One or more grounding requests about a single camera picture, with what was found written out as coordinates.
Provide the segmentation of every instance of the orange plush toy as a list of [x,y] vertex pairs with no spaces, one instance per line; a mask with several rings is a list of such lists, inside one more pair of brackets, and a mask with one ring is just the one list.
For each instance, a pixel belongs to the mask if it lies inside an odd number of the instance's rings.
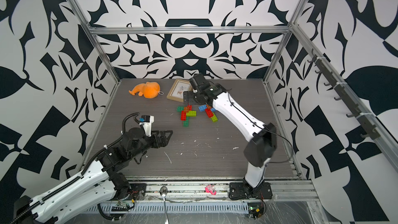
[[163,94],[161,93],[160,86],[157,82],[141,83],[135,86],[132,91],[129,91],[132,95],[135,95],[136,92],[139,92],[139,96],[144,96],[148,99],[154,98],[158,94]]

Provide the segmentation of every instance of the tabletop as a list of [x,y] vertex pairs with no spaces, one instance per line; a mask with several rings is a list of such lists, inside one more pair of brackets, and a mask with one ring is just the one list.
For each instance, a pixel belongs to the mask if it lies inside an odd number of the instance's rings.
[[[137,84],[158,82],[164,95],[153,99],[131,95]],[[173,135],[166,147],[149,149],[140,165],[133,160],[121,170],[125,176],[139,177],[191,177],[218,178],[244,177],[248,162],[243,155],[247,141],[241,132],[221,113],[215,112],[218,121],[213,123],[205,112],[200,112],[198,105],[193,105],[196,117],[189,118],[189,126],[183,127],[181,114],[177,106],[182,102],[167,99],[167,93],[174,79],[122,79],[117,89],[99,134],[94,141],[89,157],[100,150],[104,144],[110,144],[121,135],[121,123],[124,117],[133,112],[140,115],[153,115],[152,130],[172,130]],[[260,79],[220,79],[213,80],[229,92],[246,111],[257,119],[276,125],[275,117]],[[138,127],[131,118],[126,123],[126,130]],[[280,137],[278,148],[272,161],[287,159]],[[293,177],[289,162],[272,163],[266,169],[266,178]]]

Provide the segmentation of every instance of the hook rack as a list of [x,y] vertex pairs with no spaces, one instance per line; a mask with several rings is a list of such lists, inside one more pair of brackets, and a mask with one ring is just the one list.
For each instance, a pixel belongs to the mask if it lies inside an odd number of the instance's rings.
[[375,144],[380,148],[386,159],[398,172],[398,143],[391,133],[386,130],[380,120],[368,109],[350,85],[341,77],[340,73],[330,64],[329,59],[323,57],[325,54],[316,47],[301,27],[296,23],[292,23],[289,29],[311,57],[317,56],[308,62],[314,62],[318,67],[316,73],[322,73],[330,85],[333,86],[333,89],[339,95],[334,97],[334,99],[344,102],[348,110],[351,111],[347,116],[353,115],[355,117],[367,135],[375,141]]

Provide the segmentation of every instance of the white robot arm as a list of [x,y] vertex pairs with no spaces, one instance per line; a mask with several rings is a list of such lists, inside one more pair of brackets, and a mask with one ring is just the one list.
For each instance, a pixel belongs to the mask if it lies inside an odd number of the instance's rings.
[[[259,121],[237,102],[220,84],[210,85],[202,74],[190,79],[194,92],[184,92],[184,101],[208,104],[225,115],[243,134],[248,145],[244,150],[248,170],[243,179],[244,197],[261,194],[263,175],[276,150],[276,128]],[[139,113],[128,115],[122,121],[122,136],[104,146],[86,164],[84,169],[57,187],[30,199],[23,196],[14,204],[14,219],[10,224],[62,224],[103,201],[124,199],[130,184],[122,173],[130,160],[146,154],[149,148],[165,147],[173,131],[152,131],[153,116]],[[134,117],[140,128],[126,132],[125,123]]]

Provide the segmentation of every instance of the picture frame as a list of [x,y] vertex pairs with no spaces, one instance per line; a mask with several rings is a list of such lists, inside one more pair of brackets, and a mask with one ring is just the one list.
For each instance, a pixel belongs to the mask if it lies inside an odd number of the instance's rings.
[[167,94],[167,99],[171,99],[173,101],[184,102],[184,94],[185,91],[192,91],[192,85],[187,80],[176,79],[169,93]]

